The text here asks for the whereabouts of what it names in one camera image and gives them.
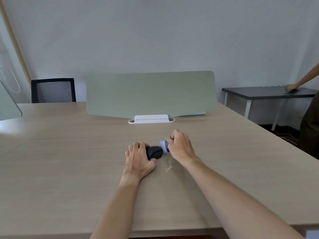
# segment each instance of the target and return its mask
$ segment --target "forearm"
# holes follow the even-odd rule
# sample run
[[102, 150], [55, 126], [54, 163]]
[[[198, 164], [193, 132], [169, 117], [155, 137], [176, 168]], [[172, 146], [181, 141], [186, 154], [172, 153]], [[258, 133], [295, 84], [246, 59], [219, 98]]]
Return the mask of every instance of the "forearm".
[[303, 238], [281, 218], [199, 159], [185, 165], [231, 239]]
[[296, 85], [299, 87], [317, 76], [319, 76], [319, 63], [313, 67], [311, 71], [309, 71], [300, 81], [298, 81]]
[[100, 217], [90, 239], [127, 239], [130, 234], [139, 180], [122, 177], [120, 185]]

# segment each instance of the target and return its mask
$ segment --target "hand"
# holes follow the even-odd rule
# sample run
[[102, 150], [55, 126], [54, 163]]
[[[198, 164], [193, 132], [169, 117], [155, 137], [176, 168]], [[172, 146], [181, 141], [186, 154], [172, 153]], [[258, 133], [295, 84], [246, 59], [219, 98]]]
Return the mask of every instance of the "hand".
[[195, 155], [195, 151], [192, 147], [192, 143], [189, 140], [189, 136], [179, 130], [175, 129], [171, 135], [171, 138], [167, 139], [168, 149], [172, 156], [181, 164], [198, 160]]
[[133, 179], [139, 183], [143, 177], [155, 169], [156, 159], [153, 158], [151, 161], [147, 159], [146, 147], [149, 145], [144, 142], [134, 142], [129, 145], [129, 150], [125, 152], [126, 163], [121, 182]]
[[297, 84], [290, 84], [290, 85], [286, 85], [285, 86], [285, 90], [286, 91], [291, 91], [291, 90], [295, 90], [295, 89], [298, 89], [298, 85]]

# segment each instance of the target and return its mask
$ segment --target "wooden trim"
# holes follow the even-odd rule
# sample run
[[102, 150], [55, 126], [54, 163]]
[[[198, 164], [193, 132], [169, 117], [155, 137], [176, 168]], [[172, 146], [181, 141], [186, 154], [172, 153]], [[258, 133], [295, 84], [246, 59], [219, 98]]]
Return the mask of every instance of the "wooden trim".
[[18, 41], [17, 41], [17, 39], [16, 39], [16, 37], [14, 35], [12, 26], [11, 26], [10, 21], [9, 21], [8, 14], [7, 14], [6, 10], [5, 10], [5, 7], [4, 7], [4, 4], [3, 4], [2, 0], [0, 0], [0, 11], [1, 11], [1, 14], [2, 14], [2, 18], [3, 18], [4, 22], [5, 22], [5, 25], [7, 27], [8, 33], [10, 35], [11, 42], [12, 42], [12, 44], [14, 46], [14, 49], [15, 49], [15, 51], [17, 53], [19, 62], [21, 64], [21, 66], [22, 66], [23, 72], [24, 72], [24, 74], [25, 74], [25, 76], [26, 76], [26, 78], [28, 80], [28, 83], [31, 84], [31, 80], [32, 79], [31, 79], [29, 71], [28, 71], [28, 69], [26, 67], [26, 63], [25, 63], [25, 61], [23, 59], [22, 52], [20, 50]]

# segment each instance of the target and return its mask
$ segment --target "black tabletop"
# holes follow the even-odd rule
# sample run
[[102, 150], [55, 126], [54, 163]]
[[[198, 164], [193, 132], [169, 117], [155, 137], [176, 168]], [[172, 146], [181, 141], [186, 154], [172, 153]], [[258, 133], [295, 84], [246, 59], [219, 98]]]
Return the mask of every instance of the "black tabletop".
[[247, 100], [306, 98], [314, 97], [317, 93], [317, 90], [308, 88], [286, 92], [284, 86], [222, 88], [222, 90]]

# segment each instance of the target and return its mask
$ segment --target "black table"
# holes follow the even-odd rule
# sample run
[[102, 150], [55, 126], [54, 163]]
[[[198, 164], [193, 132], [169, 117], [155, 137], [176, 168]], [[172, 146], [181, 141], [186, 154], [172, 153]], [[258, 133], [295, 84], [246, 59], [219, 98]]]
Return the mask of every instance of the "black table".
[[[286, 92], [284, 86], [265, 86], [265, 87], [239, 87], [239, 88], [222, 88], [226, 92], [224, 105], [227, 106], [228, 93], [242, 97], [247, 100], [244, 117], [248, 118], [251, 101], [252, 100], [265, 100], [265, 99], [290, 99], [290, 98], [306, 98], [314, 97], [317, 90], [308, 88], [298, 88], [295, 91]], [[276, 111], [276, 116], [272, 125], [272, 130], [275, 129], [278, 114], [283, 106], [281, 100]]]

